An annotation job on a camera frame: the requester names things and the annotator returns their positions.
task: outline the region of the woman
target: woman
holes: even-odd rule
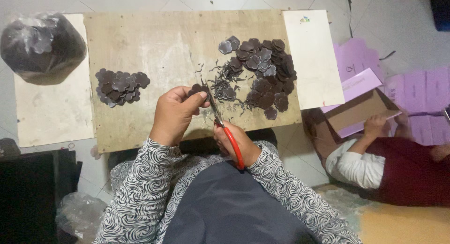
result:
[[[362,136],[345,142],[318,110],[306,119],[322,165],[335,179],[369,189],[371,199],[384,203],[450,206],[450,146],[415,143],[406,114],[395,117],[394,137],[387,137],[386,118],[375,115],[364,123]]]
[[[111,171],[114,200],[94,243],[361,243],[311,188],[286,171],[273,144],[225,122],[246,171],[220,155],[182,155],[178,144],[205,92],[175,87],[157,103],[136,160]],[[214,138],[236,161],[222,128]]]

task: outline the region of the maroon skirt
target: maroon skirt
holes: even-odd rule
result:
[[[386,162],[371,199],[394,205],[450,206],[448,160],[434,162],[432,148],[404,138],[376,139],[366,152],[383,156]]]

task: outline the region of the wooden board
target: wooden board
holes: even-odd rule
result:
[[[86,41],[82,14],[65,17]],[[94,137],[89,54],[60,84],[40,86],[14,74],[20,147]]]
[[[283,15],[298,75],[300,108],[345,103],[326,10],[283,11]]]
[[[101,68],[113,71],[146,73],[150,85],[140,90],[140,101],[109,108],[94,97],[95,123],[100,152],[137,148],[148,136],[159,96],[169,89],[191,86],[203,79],[213,79],[217,70],[208,71],[228,61],[218,44],[235,35],[241,42],[249,38],[282,39],[289,53],[283,14],[280,10],[246,11],[179,11],[136,14],[85,13],[85,25],[90,51],[92,87],[98,85],[95,73]],[[198,70],[204,64],[203,71]],[[240,75],[251,77],[246,71]],[[245,99],[254,78],[239,81],[238,98]],[[289,96],[289,109],[276,120],[267,120],[261,109],[242,109],[233,103],[219,104],[223,119],[244,130],[256,130],[301,122],[296,90]],[[213,115],[204,109],[195,116],[184,139],[212,136]]]

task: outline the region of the red scissors handle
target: red scissors handle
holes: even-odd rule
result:
[[[238,158],[237,168],[239,170],[243,170],[245,167],[244,160],[242,159],[242,154],[241,154],[241,150],[239,149],[238,143],[234,139],[234,137],[231,134],[231,132],[229,131],[228,127],[224,127],[224,132],[225,132],[226,136],[228,137],[231,145],[233,146],[234,152],[236,153],[236,157]]]

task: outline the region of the swirl pattern sleeve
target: swirl pattern sleeve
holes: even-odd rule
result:
[[[178,147],[147,139],[139,150],[93,243],[152,243],[164,215],[172,166],[183,157]]]
[[[277,149],[272,144],[265,141],[256,144],[262,152],[247,171],[267,193],[297,216],[324,244],[362,243],[335,209],[284,169]]]

